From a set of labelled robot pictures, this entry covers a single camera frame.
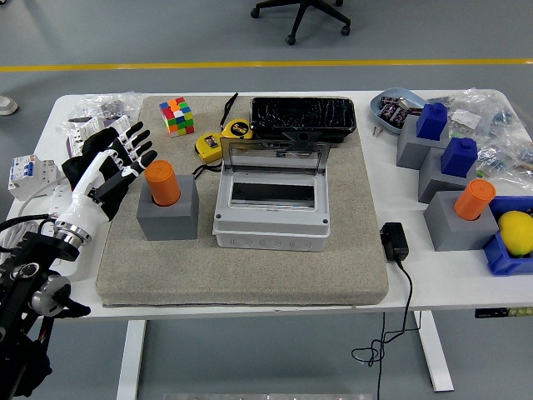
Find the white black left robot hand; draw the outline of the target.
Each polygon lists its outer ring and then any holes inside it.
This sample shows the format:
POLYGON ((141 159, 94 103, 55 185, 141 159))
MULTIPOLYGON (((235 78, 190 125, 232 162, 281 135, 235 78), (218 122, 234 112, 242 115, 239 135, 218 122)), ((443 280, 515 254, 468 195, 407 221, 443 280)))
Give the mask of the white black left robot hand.
POLYGON ((84 142, 79 156, 63 163, 72 201, 54 223, 55 238, 83 245, 114 219, 129 186, 157 157, 149 135, 142 122, 123 133, 107 127, 84 142))

